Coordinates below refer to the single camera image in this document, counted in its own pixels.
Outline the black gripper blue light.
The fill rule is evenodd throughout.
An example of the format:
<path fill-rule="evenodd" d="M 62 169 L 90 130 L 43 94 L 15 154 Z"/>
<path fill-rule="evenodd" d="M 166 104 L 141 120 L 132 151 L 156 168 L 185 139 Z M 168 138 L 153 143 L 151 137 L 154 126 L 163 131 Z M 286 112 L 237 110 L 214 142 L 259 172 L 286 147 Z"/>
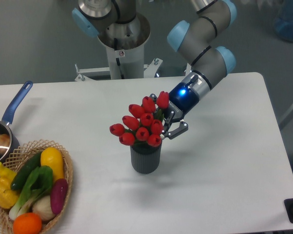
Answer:
<path fill-rule="evenodd" d="M 149 97 L 153 102 L 157 101 L 155 94 Z M 164 110 L 162 139 L 174 139 L 188 130 L 189 126 L 183 118 L 199 100 L 197 93 L 185 82 L 180 82 L 169 92 L 169 105 Z"/>

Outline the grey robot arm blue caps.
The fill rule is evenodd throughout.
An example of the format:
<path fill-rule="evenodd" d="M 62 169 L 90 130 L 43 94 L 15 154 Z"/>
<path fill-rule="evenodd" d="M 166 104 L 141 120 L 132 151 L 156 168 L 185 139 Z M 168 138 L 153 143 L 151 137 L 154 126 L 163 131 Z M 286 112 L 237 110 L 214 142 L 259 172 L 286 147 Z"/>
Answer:
<path fill-rule="evenodd" d="M 187 131 L 184 116 L 236 65 L 230 50 L 210 46 L 236 19 L 235 5 L 229 0 L 194 0 L 192 5 L 198 18 L 192 23 L 180 21 L 167 36 L 171 48 L 191 70 L 169 94 L 161 138 L 173 139 Z M 81 0 L 72 17 L 82 32 L 105 46 L 112 79 L 144 76 L 144 45 L 150 25 L 137 12 L 135 1 Z"/>

